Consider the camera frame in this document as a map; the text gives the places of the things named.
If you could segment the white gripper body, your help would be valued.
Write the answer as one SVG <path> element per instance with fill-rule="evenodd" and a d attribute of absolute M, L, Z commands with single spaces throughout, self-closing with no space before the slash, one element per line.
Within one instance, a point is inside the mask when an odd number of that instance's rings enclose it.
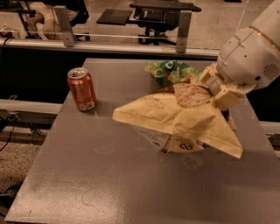
<path fill-rule="evenodd" d="M 280 33 L 239 30 L 221 49 L 217 70 L 227 83 L 266 88 L 280 76 Z"/>

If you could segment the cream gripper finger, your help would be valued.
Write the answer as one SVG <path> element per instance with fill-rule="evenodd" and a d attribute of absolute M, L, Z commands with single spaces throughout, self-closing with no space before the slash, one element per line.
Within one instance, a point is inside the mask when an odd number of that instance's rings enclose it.
<path fill-rule="evenodd" d="M 199 77 L 199 80 L 209 87 L 216 85 L 219 82 L 216 65 L 212 64 L 211 66 L 207 66 Z"/>
<path fill-rule="evenodd" d="M 220 111 L 233 107 L 244 98 L 244 93 L 236 83 L 226 84 L 219 79 L 210 85 L 210 91 L 213 95 L 211 104 Z"/>

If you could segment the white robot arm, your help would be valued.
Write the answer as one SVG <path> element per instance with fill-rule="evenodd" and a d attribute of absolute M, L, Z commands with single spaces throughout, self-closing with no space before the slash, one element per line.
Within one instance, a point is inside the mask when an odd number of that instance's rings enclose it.
<path fill-rule="evenodd" d="M 240 29 L 221 49 L 200 81 L 212 92 L 215 106 L 226 110 L 245 94 L 266 88 L 280 75 L 280 0 L 247 28 Z"/>

